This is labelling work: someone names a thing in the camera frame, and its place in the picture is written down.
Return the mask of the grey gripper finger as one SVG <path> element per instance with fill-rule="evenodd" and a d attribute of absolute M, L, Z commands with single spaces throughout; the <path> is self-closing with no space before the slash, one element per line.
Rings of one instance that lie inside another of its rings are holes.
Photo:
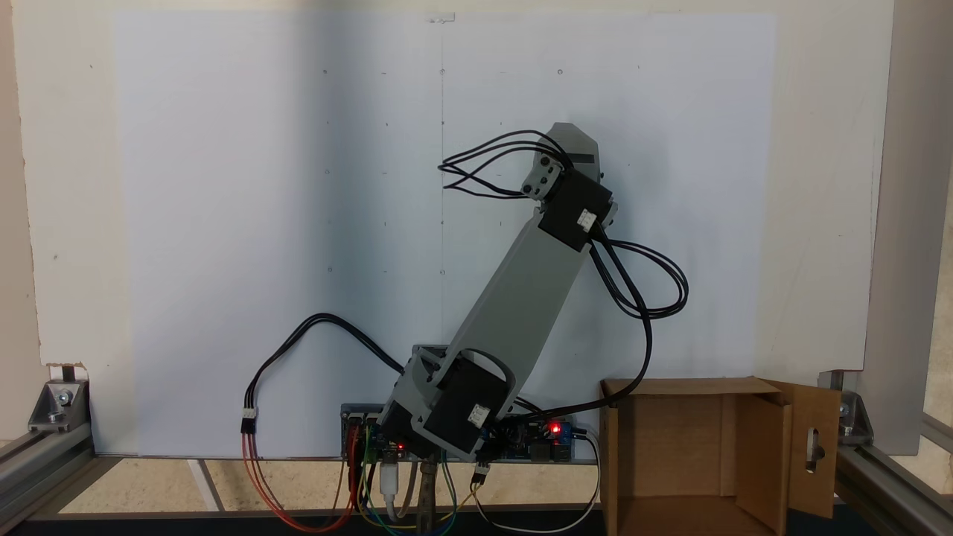
<path fill-rule="evenodd" d="M 531 200 L 542 202 L 563 172 L 562 163 L 554 156 L 539 153 L 534 159 L 520 192 Z"/>

